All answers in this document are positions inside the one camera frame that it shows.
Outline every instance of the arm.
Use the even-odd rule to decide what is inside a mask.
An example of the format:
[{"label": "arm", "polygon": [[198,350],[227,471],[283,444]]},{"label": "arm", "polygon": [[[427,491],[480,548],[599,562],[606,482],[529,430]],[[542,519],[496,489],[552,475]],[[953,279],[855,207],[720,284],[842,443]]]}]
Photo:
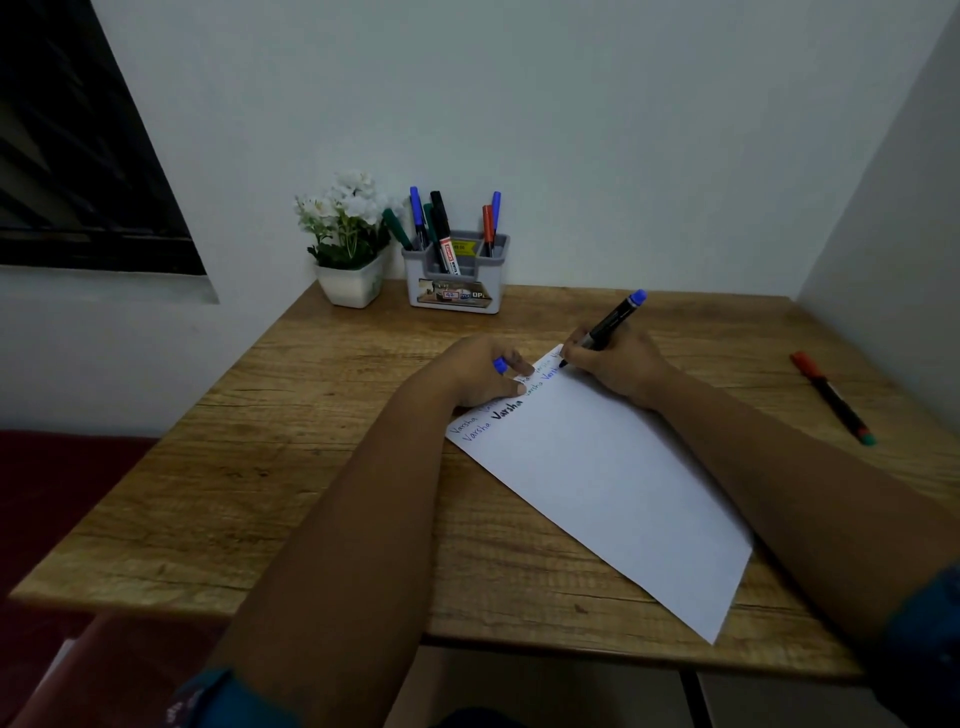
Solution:
[{"label": "arm", "polygon": [[464,339],[394,393],[243,603],[210,657],[304,726],[379,726],[414,658],[430,593],[434,496],[457,405],[515,396],[490,337]]},{"label": "arm", "polygon": [[670,366],[646,334],[609,348],[564,345],[593,373],[677,430],[807,596],[852,638],[874,643],[901,604],[960,559],[960,522],[935,501]]}]

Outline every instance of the flower pot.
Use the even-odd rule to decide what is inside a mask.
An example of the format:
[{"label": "flower pot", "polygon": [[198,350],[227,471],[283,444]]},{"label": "flower pot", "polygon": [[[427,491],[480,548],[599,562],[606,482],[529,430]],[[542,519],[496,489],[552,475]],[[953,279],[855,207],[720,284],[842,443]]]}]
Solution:
[{"label": "flower pot", "polygon": [[380,294],[383,286],[383,266],[390,248],[384,248],[380,254],[363,268],[355,271],[341,271],[337,268],[317,266],[317,280],[334,305],[350,308],[364,308]]}]

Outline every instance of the wooden table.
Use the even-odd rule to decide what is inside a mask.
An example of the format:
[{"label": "wooden table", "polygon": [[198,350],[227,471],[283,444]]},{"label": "wooden table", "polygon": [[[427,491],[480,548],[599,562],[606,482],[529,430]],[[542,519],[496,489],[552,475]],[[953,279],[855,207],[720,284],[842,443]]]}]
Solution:
[{"label": "wooden table", "polygon": [[[531,360],[622,300],[512,286],[496,316],[413,308],[390,281],[365,310],[311,286],[21,583],[14,598],[229,617],[399,383],[492,331]],[[673,363],[960,511],[960,442],[785,298],[655,293]],[[787,355],[803,349],[875,433],[860,446]],[[444,443],[426,638],[838,680],[850,652],[756,552],[715,646]]]}]

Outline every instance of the blue marker cap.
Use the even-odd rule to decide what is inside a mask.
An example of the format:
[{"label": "blue marker cap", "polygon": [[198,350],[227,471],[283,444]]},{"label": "blue marker cap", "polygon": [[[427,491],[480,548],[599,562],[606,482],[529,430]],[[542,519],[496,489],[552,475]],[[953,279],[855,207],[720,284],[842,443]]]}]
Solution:
[{"label": "blue marker cap", "polygon": [[500,193],[493,193],[493,229],[496,230],[497,223],[500,222]]},{"label": "blue marker cap", "polygon": [[423,207],[420,206],[420,193],[416,187],[410,188],[410,207],[414,210],[414,225],[423,225]]}]

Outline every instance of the pen holder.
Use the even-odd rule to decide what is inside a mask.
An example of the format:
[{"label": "pen holder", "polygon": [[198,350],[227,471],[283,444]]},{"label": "pen holder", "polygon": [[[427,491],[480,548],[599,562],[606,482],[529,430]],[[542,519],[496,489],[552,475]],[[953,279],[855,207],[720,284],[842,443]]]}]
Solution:
[{"label": "pen holder", "polygon": [[[475,254],[483,246],[483,235],[479,232],[451,231],[450,237],[454,247],[461,250],[466,244],[473,243]],[[460,276],[451,276],[444,271],[437,246],[433,243],[423,251],[402,251],[410,305],[445,311],[496,313],[503,298],[503,263],[509,249],[510,235],[498,234],[493,239],[489,256],[457,255]]]}]

